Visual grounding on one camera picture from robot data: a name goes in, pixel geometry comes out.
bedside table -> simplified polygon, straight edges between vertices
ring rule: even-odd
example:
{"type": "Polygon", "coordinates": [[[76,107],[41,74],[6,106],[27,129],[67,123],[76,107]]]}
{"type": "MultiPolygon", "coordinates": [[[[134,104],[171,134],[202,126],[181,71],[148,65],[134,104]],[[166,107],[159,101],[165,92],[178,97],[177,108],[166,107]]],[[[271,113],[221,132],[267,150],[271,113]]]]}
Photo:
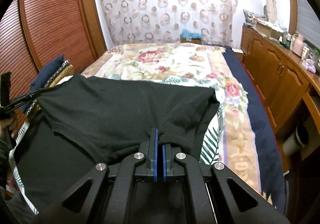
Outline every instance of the bedside table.
{"type": "Polygon", "coordinates": [[[202,40],[199,39],[199,38],[183,38],[183,37],[180,37],[180,42],[181,43],[184,43],[184,42],[191,42],[191,43],[195,43],[195,44],[202,44],[202,40]]]}

bed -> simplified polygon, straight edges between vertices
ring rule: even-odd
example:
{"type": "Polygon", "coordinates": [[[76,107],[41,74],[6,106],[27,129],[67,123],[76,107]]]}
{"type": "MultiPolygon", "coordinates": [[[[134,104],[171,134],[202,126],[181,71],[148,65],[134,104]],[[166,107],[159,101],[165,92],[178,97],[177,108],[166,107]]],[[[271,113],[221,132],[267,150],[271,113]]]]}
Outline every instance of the bed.
{"type": "MultiPolygon", "coordinates": [[[[212,164],[219,160],[225,163],[254,190],[265,193],[267,197],[271,195],[272,204],[283,212],[283,173],[273,133],[257,92],[230,48],[191,43],[127,44],[105,52],[82,75],[166,84],[180,78],[192,80],[193,84],[203,87],[210,80],[217,81],[225,93],[220,111],[223,128],[219,131],[219,116],[217,126],[213,127],[219,139],[218,156],[210,157],[203,145],[200,161],[212,164]]],[[[24,125],[18,142],[21,142],[27,128],[24,125]]],[[[14,176],[28,205],[35,214],[38,213],[36,208],[40,208],[41,201],[34,207],[34,202],[28,199],[17,167],[14,168],[14,176]]]]}

window blind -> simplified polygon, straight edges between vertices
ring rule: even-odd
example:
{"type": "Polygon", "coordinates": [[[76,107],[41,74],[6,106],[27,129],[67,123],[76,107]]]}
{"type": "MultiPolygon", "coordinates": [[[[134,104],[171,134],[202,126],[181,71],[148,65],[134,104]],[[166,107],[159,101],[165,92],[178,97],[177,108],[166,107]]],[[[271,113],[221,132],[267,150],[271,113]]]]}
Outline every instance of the window blind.
{"type": "Polygon", "coordinates": [[[297,32],[320,49],[320,21],[307,0],[297,0],[297,32]]]}

pink bottle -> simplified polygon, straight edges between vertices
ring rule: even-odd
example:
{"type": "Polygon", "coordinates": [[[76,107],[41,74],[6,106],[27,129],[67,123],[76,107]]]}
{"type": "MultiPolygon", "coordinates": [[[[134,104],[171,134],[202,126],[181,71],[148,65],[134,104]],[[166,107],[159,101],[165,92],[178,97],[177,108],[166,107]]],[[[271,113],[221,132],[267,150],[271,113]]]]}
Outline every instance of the pink bottle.
{"type": "Polygon", "coordinates": [[[304,47],[303,40],[304,40],[303,35],[299,34],[298,38],[294,41],[294,45],[292,49],[292,51],[299,57],[302,56],[302,51],[304,47]]]}

patterned curtain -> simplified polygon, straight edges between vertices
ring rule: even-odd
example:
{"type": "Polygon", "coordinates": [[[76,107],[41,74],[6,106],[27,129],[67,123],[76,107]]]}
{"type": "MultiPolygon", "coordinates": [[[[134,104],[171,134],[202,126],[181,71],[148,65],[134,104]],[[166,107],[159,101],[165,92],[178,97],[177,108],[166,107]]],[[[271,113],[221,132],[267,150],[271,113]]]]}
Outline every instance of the patterned curtain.
{"type": "Polygon", "coordinates": [[[238,0],[101,0],[111,39],[126,43],[175,42],[183,28],[208,44],[232,46],[238,0]]]}

